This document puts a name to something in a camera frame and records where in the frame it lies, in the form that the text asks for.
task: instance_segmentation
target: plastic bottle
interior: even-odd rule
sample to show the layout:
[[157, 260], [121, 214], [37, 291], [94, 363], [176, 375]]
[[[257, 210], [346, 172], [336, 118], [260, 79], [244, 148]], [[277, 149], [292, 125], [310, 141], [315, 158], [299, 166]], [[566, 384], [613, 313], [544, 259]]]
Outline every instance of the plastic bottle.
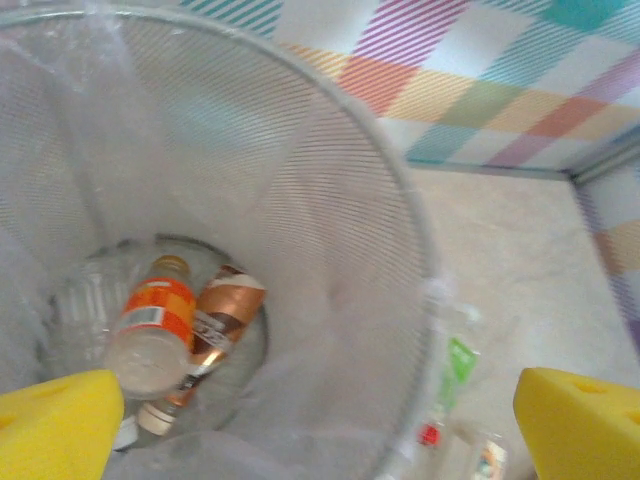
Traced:
[[129, 297], [105, 356], [127, 398], [160, 397], [186, 375], [196, 304], [189, 275], [182, 258], [164, 255]]

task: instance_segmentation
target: beige floor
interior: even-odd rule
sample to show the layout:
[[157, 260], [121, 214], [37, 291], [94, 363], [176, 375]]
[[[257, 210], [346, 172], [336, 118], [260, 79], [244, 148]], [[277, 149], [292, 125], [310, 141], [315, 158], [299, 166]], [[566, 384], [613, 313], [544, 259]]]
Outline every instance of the beige floor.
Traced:
[[[480, 378], [454, 417], [504, 435], [508, 479], [533, 476], [511, 402], [548, 366], [640, 386], [640, 365], [568, 183], [414, 170], [457, 300], [483, 324]], [[408, 478], [431, 478], [418, 461]]]

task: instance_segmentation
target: bottle label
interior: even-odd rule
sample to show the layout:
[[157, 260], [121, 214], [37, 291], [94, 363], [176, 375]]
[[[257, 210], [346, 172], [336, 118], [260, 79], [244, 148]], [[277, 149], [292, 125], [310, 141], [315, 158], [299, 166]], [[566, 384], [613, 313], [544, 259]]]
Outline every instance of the bottle label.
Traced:
[[193, 333], [198, 339], [206, 342], [208, 348], [217, 348], [226, 354], [229, 354], [233, 348], [233, 342], [229, 336], [243, 328], [245, 325], [230, 315], [209, 315], [200, 310], [196, 310], [193, 322]]
[[116, 335], [134, 328], [163, 328], [191, 348], [196, 299], [191, 289], [173, 278], [142, 282], [124, 307]]
[[488, 440], [476, 466], [472, 480], [502, 480], [507, 463], [507, 451]]
[[145, 403], [138, 412], [138, 424], [154, 435], [166, 435], [171, 429], [175, 417], [164, 413], [151, 403]]

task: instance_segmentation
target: plaid pattern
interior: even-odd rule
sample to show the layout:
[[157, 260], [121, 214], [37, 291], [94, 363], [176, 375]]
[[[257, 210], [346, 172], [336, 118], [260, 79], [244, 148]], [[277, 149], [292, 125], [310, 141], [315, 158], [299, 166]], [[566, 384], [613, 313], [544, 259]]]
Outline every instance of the plaid pattern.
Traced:
[[640, 0], [183, 0], [364, 100], [408, 159], [563, 170], [640, 118]]
[[640, 352], [639, 170], [640, 160], [598, 177], [578, 188], [578, 200]]

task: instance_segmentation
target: bottle cap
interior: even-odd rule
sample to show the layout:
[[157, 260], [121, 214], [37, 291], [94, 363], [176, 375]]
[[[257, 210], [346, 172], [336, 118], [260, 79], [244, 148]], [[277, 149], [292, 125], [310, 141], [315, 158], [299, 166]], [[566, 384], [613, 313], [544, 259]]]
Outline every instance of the bottle cap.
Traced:
[[156, 258], [152, 265], [154, 267], [177, 270], [186, 275], [189, 275], [191, 273], [189, 264], [176, 255], [163, 255], [159, 258]]
[[142, 405], [138, 412], [138, 425], [158, 436], [166, 435], [175, 420], [175, 417], [167, 415], [151, 403]]
[[136, 417], [131, 415], [120, 423], [120, 429], [113, 441], [113, 450], [122, 450], [138, 440]]

